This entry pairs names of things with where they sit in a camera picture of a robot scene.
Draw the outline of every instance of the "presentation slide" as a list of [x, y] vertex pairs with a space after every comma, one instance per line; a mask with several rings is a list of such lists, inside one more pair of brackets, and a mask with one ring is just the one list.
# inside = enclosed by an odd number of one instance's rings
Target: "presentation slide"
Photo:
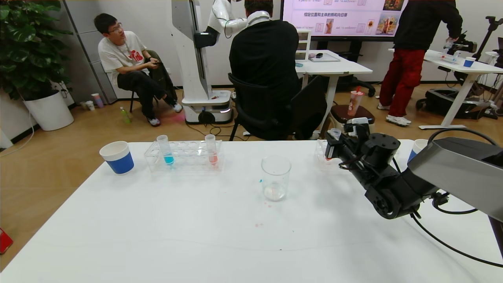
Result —
[[312, 36], [393, 37], [408, 0], [284, 0], [283, 20]]

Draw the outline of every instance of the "phone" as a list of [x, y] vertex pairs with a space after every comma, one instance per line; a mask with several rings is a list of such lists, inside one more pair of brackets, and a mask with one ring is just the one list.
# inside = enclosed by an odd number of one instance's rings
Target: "phone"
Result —
[[12, 239], [0, 228], [0, 254], [5, 253], [12, 243]]

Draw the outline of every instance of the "potted plant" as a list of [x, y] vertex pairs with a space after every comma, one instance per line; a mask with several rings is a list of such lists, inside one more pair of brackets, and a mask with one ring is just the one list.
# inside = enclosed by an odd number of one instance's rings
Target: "potted plant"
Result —
[[0, 1], [0, 86], [11, 99], [24, 104], [43, 130], [73, 122], [60, 92], [51, 82], [67, 84], [62, 65], [67, 46], [58, 40], [72, 34], [57, 30], [48, 15], [59, 11], [60, 1]]

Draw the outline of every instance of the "white t-shirt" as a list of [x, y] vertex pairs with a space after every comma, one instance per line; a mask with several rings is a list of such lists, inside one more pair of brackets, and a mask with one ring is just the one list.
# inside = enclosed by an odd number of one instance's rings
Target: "white t-shirt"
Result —
[[[98, 44], [101, 64], [114, 85], [117, 85], [117, 76], [119, 75], [116, 69], [143, 64], [144, 57], [141, 52], [147, 49], [134, 32], [125, 31], [124, 34], [126, 35], [126, 43], [123, 45], [115, 45], [106, 37]], [[148, 75], [148, 69], [145, 68], [142, 71]]]

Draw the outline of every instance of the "green leaves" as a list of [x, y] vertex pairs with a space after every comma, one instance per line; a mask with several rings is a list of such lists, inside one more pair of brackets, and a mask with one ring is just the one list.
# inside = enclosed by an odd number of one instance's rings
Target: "green leaves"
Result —
[[21, 28], [7, 25], [9, 37], [17, 42], [27, 42], [35, 38], [37, 31], [31, 25], [25, 25]]
[[45, 67], [51, 66], [51, 58], [49, 58], [49, 57], [40, 57], [40, 56], [30, 54], [30, 56], [28, 58], [29, 58], [31, 64], [33, 64], [37, 67], [45, 68]]
[[14, 62], [24, 62], [30, 53], [23, 49], [11, 49], [7, 52], [7, 57]]
[[0, 5], [0, 20], [5, 20], [9, 15], [11, 8], [7, 5]]
[[12, 72], [16, 69], [16, 65], [14, 64], [1, 64], [0, 65], [0, 72]]
[[55, 29], [60, 1], [0, 1], [0, 85], [12, 99], [45, 97], [51, 82], [70, 83], [62, 65], [68, 48], [59, 38], [72, 34]]

